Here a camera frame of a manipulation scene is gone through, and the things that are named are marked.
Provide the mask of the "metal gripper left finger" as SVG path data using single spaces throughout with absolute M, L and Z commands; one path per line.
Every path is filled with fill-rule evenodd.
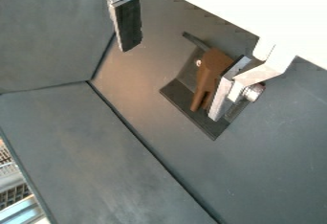
M 122 52 L 142 42 L 142 19 L 139 0 L 106 0 L 114 22 L 118 45 Z

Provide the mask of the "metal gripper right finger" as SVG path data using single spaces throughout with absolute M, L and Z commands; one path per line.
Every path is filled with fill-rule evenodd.
M 209 118 L 217 122 L 242 98 L 257 101 L 262 92 L 260 83 L 284 74 L 294 58 L 296 54 L 289 48 L 261 38 L 253 58 L 242 57 L 221 78 Z

